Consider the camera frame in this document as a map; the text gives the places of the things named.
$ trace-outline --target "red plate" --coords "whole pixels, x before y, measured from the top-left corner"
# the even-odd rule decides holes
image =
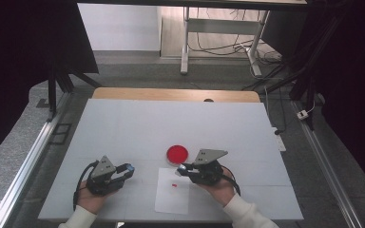
[[[173,145],[167,150],[167,159],[173,165],[180,165],[188,158],[188,151],[182,145]]]

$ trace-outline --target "metal frame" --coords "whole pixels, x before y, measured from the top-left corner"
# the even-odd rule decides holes
[[[23,162],[22,166],[19,169],[16,177],[14,177],[13,182],[11,183],[7,193],[3,197],[0,203],[0,228],[4,227],[7,220],[10,217],[10,214],[13,210],[13,207],[18,200],[20,194],[23,191],[29,177],[34,170],[36,163],[39,161],[47,143],[49,136],[51,135],[52,131],[55,129],[56,124],[58,124],[59,120],[62,118],[64,114],[64,109],[67,105],[67,102],[70,98],[69,93],[64,93],[62,98],[59,101],[57,114],[55,117],[50,121],[48,120],[40,134],[38,135],[36,141],[34,142],[31,150],[29,151],[28,155],[26,156],[25,161]]]
[[[296,102],[292,102],[292,108],[295,113],[300,112]],[[301,122],[301,127],[303,128],[304,134],[311,145],[314,154],[316,155],[316,159],[322,173],[324,174],[325,180],[327,180],[334,197],[338,201],[338,206],[342,211],[343,217],[348,223],[348,226],[350,228],[362,228],[363,225],[357,215],[357,212],[349,200],[348,194],[343,189],[342,184],[340,183],[340,180],[337,177],[330,160],[328,159],[328,156],[326,155],[321,143],[318,140],[316,132],[310,130],[305,121]]]
[[[246,49],[247,57],[253,69],[254,76],[260,77],[262,74],[257,63],[256,50],[260,36],[265,26],[266,18],[269,11],[265,11],[260,20],[257,21],[231,21],[216,19],[198,19],[189,18],[189,7],[184,8],[184,37],[182,45],[182,65],[181,75],[188,73],[188,33],[219,33],[219,34],[242,34],[254,35],[254,41],[251,48]]]
[[[303,3],[282,3],[279,1],[241,1],[241,0],[77,0],[77,3],[116,4],[116,5],[139,5],[139,6],[165,6],[165,7],[194,7],[194,8],[218,8],[218,9],[241,9],[241,10],[291,10],[308,11],[317,9],[337,9],[348,0],[335,1],[324,4],[318,1]]]

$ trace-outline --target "human hand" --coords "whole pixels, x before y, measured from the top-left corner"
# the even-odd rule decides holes
[[[88,210],[88,212],[97,215],[100,209],[102,209],[103,205],[105,204],[106,199],[113,195],[116,192],[110,193],[105,196],[97,196],[93,195],[88,191],[86,188],[86,181],[82,181],[80,188],[79,188],[79,198],[78,198],[78,205]]]
[[[233,175],[226,168],[223,169],[223,174],[229,178],[232,178]],[[212,195],[212,197],[219,202],[223,207],[229,203],[229,201],[234,197],[234,188],[233,185],[225,180],[221,179],[218,183],[212,186],[198,184],[199,187],[205,189]]]

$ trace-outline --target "white paper sheet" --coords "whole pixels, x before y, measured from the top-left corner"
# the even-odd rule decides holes
[[[188,215],[190,180],[175,172],[175,168],[159,168],[155,211]]]

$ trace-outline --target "white sleeve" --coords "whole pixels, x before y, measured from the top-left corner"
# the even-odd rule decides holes
[[[272,220],[258,211],[255,203],[244,201],[238,194],[223,210],[233,220],[234,228],[278,228]]]
[[[58,228],[89,228],[96,217],[85,208],[76,205],[76,210],[67,223],[60,224]]]

